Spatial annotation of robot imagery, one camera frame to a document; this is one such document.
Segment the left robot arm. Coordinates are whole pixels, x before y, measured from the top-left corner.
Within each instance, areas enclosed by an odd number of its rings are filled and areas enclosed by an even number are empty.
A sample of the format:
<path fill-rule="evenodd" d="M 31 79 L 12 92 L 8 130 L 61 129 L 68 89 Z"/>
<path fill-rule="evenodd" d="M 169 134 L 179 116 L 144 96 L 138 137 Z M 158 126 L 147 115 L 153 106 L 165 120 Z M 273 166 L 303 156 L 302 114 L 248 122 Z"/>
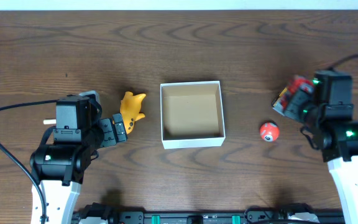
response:
<path fill-rule="evenodd" d="M 102 118 L 99 95 L 87 91 L 56 103 L 54 126 L 48 128 L 30 157 L 32 223 L 70 223 L 85 170 L 98 149 L 127 141 L 122 115 Z"/>

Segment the red ball toy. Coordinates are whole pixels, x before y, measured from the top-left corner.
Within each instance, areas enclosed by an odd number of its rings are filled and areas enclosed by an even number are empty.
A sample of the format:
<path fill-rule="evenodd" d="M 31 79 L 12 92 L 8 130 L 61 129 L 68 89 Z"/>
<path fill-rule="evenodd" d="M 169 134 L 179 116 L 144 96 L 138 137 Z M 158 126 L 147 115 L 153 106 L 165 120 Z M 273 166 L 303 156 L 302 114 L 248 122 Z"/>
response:
<path fill-rule="evenodd" d="M 273 142 L 278 139 L 280 130 L 275 123 L 267 122 L 261 125 L 259 134 L 264 141 Z"/>

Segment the red toy fire truck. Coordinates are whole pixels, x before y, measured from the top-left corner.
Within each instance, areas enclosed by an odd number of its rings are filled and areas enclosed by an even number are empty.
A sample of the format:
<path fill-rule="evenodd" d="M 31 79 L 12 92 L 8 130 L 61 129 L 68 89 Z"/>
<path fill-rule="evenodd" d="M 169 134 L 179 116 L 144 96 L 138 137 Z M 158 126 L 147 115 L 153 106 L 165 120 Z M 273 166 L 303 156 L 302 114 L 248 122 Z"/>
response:
<path fill-rule="evenodd" d="M 287 105 L 290 101 L 292 95 L 294 95 L 298 90 L 303 90 L 309 94 L 311 94 L 314 90 L 314 84 L 311 80 L 295 75 L 286 86 L 286 92 L 283 95 L 283 99 L 281 100 L 284 105 Z"/>

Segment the grey yellow toy car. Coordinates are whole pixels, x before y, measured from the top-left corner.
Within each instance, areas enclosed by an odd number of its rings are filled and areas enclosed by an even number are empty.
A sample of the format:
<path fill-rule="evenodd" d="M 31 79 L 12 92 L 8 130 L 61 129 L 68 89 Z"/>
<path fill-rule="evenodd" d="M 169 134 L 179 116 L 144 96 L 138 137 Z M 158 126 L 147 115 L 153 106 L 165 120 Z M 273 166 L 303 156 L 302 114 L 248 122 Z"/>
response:
<path fill-rule="evenodd" d="M 285 87 L 280 94 L 272 101 L 272 108 L 278 112 L 279 114 L 283 115 L 284 109 L 287 105 L 287 87 Z"/>

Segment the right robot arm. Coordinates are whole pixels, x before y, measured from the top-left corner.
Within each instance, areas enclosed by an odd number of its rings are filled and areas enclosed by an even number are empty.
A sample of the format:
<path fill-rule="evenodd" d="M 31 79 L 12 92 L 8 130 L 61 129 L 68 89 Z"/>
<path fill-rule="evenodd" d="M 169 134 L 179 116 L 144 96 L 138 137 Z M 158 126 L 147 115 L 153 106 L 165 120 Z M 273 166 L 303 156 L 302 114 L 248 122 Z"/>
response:
<path fill-rule="evenodd" d="M 318 70 L 313 79 L 294 76 L 272 107 L 302 124 L 310 146 L 321 151 L 335 183 L 344 221 L 358 223 L 358 120 L 354 120 L 352 77 Z"/>

